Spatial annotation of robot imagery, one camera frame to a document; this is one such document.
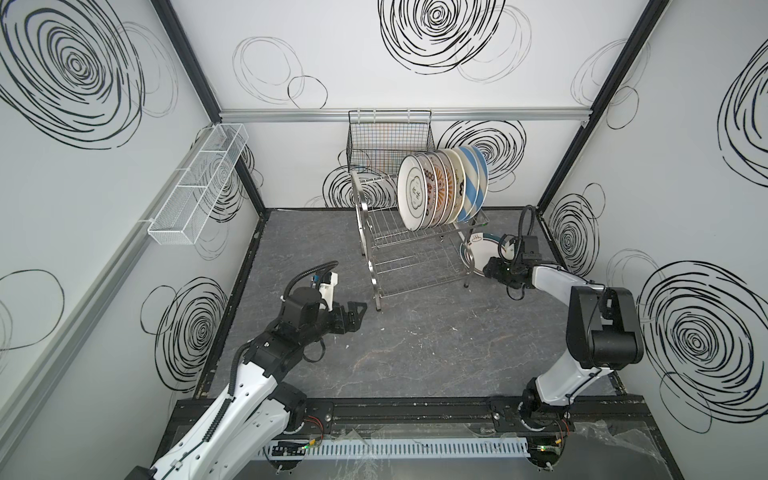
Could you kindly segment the green rimmed white plate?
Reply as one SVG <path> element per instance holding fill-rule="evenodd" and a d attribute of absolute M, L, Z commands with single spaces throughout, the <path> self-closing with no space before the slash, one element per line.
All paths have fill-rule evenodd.
<path fill-rule="evenodd" d="M 499 255 L 501 237 L 490 233 L 474 233 L 467 244 L 459 245 L 459 255 L 466 267 L 472 267 L 474 274 L 483 277 L 483 269 L 492 257 L 504 258 L 511 261 L 514 257 L 513 242 L 507 238 L 502 245 L 502 255 Z"/>

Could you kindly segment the white plate red characters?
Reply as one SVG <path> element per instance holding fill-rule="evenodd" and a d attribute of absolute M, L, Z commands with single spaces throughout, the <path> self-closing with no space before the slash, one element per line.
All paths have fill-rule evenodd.
<path fill-rule="evenodd" d="M 423 158 L 423 169 L 428 193 L 428 206 L 424 227 L 429 228 L 433 225 L 433 222 L 436 219 L 438 187 L 437 170 L 430 153 L 424 153 Z"/>

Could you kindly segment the orange sunburst plate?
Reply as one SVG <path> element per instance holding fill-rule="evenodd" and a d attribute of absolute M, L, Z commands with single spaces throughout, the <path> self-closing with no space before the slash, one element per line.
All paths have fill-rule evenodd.
<path fill-rule="evenodd" d="M 432 161 L 435 168 L 437 182 L 437 205 L 434 226 L 438 226 L 443 220 L 447 204 L 447 175 L 443 159 L 435 151 L 432 153 Z"/>
<path fill-rule="evenodd" d="M 441 156 L 446 171 L 446 209 L 443 223 L 447 225 L 453 218 L 454 202 L 456 198 L 456 175 L 450 156 L 444 150 L 439 150 L 438 153 Z"/>

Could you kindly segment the cream floral plate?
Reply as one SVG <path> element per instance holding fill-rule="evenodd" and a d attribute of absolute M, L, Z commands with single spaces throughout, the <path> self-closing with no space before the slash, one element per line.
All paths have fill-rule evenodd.
<path fill-rule="evenodd" d="M 449 149 L 448 154 L 451 158 L 457 180 L 456 200 L 454 202 L 454 215 L 452 218 L 452 221 L 457 223 L 462 218 L 464 209 L 466 173 L 461 155 L 455 149 Z"/>

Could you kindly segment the white plate green emblem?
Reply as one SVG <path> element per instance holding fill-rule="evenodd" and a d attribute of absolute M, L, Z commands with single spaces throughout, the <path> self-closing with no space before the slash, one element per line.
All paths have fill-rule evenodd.
<path fill-rule="evenodd" d="M 398 210 L 404 226 L 415 231 L 425 217 L 427 206 L 426 181 L 419 160 L 414 155 L 404 158 L 397 182 Z"/>

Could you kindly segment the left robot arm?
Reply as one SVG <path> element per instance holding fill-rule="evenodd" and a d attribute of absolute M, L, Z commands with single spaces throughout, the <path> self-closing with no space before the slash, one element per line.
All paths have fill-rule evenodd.
<path fill-rule="evenodd" d="M 308 346 L 358 331 L 367 310 L 364 302 L 335 301 L 337 265 L 322 263 L 288 282 L 278 316 L 238 348 L 222 393 L 174 446 L 129 478 L 233 479 L 275 437 L 300 429 L 307 397 L 285 377 Z"/>

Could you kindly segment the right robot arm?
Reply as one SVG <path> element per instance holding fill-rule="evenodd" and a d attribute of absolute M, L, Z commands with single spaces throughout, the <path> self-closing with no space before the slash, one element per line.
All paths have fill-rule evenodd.
<path fill-rule="evenodd" d="M 528 290 L 544 292 L 567 308 L 566 350 L 543 374 L 532 378 L 521 395 L 521 423 L 543 431 L 564 421 L 576 397 L 595 381 L 639 363 L 645 352 L 633 294 L 623 287 L 591 282 L 545 264 L 534 235 L 536 209 L 527 205 L 514 235 L 503 235 L 483 274 L 516 290 L 517 301 Z"/>

